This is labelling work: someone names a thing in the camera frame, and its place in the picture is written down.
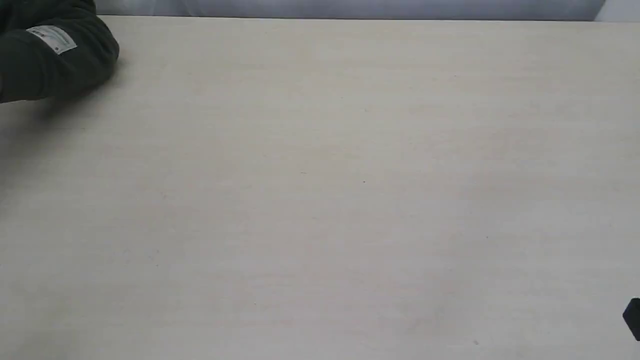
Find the forearm in green sleeve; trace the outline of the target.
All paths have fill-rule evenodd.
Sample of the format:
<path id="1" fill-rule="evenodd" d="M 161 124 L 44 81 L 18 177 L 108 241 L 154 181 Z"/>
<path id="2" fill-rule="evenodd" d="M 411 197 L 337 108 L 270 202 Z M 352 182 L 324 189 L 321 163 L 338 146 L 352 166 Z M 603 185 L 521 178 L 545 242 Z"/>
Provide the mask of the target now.
<path id="1" fill-rule="evenodd" d="M 89 91 L 121 52 L 93 0 L 3 0 L 0 30 L 2 103 Z"/>

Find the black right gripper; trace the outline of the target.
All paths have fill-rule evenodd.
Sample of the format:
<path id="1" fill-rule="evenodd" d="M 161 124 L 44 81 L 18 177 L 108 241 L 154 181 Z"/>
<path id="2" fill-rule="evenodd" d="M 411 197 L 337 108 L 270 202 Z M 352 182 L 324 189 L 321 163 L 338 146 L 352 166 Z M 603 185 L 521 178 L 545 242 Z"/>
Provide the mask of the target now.
<path id="1" fill-rule="evenodd" d="M 622 319 L 636 342 L 640 341 L 640 298 L 634 297 L 622 312 Z"/>

